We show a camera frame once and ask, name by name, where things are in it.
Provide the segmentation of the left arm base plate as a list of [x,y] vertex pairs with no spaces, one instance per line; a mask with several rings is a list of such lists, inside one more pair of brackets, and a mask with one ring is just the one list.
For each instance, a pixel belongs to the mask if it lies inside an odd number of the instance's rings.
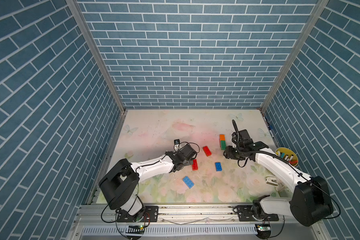
[[140,223],[140,222],[157,222],[158,219],[158,206],[144,206],[136,214],[132,215],[131,212],[119,210],[117,212],[118,223]]

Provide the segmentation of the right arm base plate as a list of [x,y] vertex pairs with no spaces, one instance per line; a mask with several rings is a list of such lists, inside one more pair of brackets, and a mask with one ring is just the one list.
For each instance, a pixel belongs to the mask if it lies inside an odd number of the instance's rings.
[[233,207],[233,212],[238,215],[240,222],[277,222],[279,216],[276,214],[266,214],[260,208],[253,205],[238,205]]

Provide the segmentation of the long green lego brick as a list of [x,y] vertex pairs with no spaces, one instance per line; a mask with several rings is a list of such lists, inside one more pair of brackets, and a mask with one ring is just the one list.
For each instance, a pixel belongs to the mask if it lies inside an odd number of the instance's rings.
[[221,150],[225,150],[226,149],[226,141],[220,141],[220,147],[221,147]]

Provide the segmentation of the red lego brick vertical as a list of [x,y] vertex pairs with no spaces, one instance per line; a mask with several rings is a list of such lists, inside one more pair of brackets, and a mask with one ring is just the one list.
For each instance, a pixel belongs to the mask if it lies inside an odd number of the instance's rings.
[[197,170],[198,170],[198,162],[197,162],[196,159],[193,160],[192,170],[193,170],[193,171],[197,171]]

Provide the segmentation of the yellow cup with markers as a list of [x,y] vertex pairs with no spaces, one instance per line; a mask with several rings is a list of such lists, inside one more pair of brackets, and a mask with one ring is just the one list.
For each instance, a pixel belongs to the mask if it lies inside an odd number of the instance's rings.
[[297,154],[288,148],[277,148],[276,154],[284,160],[288,161],[293,167],[296,167],[299,164]]

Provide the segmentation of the small blue lego brick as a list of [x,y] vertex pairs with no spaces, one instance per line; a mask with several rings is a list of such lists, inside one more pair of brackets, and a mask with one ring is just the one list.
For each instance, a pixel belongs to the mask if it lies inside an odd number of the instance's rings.
[[222,165],[220,162],[216,162],[215,163],[215,168],[217,172],[221,172],[222,171]]

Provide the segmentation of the red lego brick horizontal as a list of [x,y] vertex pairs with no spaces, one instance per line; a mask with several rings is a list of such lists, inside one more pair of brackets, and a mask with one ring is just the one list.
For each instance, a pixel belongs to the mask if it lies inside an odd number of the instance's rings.
[[204,153],[205,153],[205,155],[206,155],[207,157],[209,157],[209,156],[212,155],[212,152],[211,152],[211,150],[209,149],[208,146],[204,146],[202,149],[203,149],[203,151],[204,151]]

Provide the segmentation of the white clip on table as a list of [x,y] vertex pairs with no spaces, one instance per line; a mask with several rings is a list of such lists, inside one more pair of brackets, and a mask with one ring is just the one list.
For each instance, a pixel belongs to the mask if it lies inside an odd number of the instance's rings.
[[266,177],[266,184],[277,187],[279,184],[276,177]]

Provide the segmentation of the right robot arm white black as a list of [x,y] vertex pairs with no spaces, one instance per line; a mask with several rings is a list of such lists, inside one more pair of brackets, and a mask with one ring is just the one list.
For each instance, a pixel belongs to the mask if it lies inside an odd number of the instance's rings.
[[251,214],[263,221],[270,215],[294,217],[301,225],[309,227],[323,219],[333,219],[334,206],[329,186],[320,176],[312,177],[282,159],[263,142],[254,142],[247,130],[239,130],[235,121],[232,146],[223,155],[238,162],[249,160],[265,167],[291,192],[290,198],[262,196],[253,201]]

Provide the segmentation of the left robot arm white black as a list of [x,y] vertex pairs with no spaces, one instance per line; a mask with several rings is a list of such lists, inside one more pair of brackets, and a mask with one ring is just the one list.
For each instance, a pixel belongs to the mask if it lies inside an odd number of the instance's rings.
[[173,151],[167,151],[155,159],[133,163],[127,159],[119,160],[99,181],[108,207],[119,214],[116,220],[126,218],[128,222],[138,222],[146,211],[139,197],[139,184],[193,165],[199,152],[190,143],[175,140]]

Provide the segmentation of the aluminium front rail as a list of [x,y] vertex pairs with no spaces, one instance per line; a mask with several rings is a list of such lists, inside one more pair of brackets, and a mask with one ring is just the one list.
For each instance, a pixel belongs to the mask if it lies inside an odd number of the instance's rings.
[[103,204],[81,205],[76,215],[74,223],[70,229],[71,232],[78,231],[84,226],[106,226],[114,227],[125,224],[146,225],[153,227],[155,225],[214,225],[214,224],[270,224],[272,228],[279,229],[282,224],[285,227],[294,229],[313,230],[317,227],[314,224],[310,227],[304,227],[295,218],[279,215],[277,222],[240,222],[237,214],[233,212],[233,207],[246,205],[249,203],[228,203],[228,204],[146,204],[146,206],[158,206],[157,222],[140,223],[115,223],[116,211],[110,210]]

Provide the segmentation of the long blue lego brick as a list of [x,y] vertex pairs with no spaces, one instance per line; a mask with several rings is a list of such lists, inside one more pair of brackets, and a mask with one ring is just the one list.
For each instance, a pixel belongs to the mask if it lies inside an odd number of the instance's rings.
[[188,176],[185,176],[183,178],[183,182],[186,184],[186,186],[191,189],[195,184],[194,182],[188,177]]

